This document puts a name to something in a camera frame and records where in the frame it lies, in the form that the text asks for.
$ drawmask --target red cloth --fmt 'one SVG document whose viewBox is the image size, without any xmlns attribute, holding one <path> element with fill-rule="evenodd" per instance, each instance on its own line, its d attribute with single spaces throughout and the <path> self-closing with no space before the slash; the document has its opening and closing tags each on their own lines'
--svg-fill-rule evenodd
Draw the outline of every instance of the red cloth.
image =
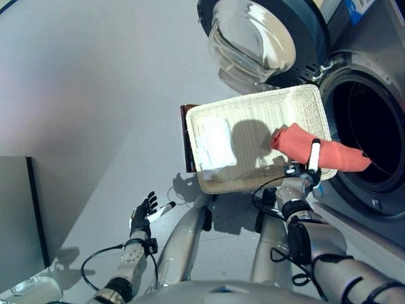
<svg viewBox="0 0 405 304">
<path fill-rule="evenodd" d="M 314 135 L 302 130 L 298 124 L 293 123 L 289 128 L 281 129 L 275 134 L 271 147 L 299 163 L 307 163 L 314 138 Z M 371 160 L 364 157 L 359 149 L 349 148 L 339 142 L 321 139 L 320 168 L 359 172 L 364 171 L 369 164 L 371 164 Z"/>
</svg>

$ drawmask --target robot forearm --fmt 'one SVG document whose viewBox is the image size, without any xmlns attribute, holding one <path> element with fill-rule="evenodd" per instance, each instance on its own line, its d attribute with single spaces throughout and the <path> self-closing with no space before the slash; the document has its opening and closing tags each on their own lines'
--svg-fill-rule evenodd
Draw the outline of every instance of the robot forearm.
<svg viewBox="0 0 405 304">
<path fill-rule="evenodd" d="M 87 304 L 124 304 L 136 296 L 140 279 L 146 269 L 143 242 L 148 238 L 144 231 L 135 231 L 125 244 L 116 274 Z"/>
<path fill-rule="evenodd" d="M 293 261 L 309 271 L 329 302 L 405 303 L 404 284 L 346 255 L 343 235 L 304 199 L 310 189 L 308 180 L 292 177 L 277 190 Z"/>
</svg>

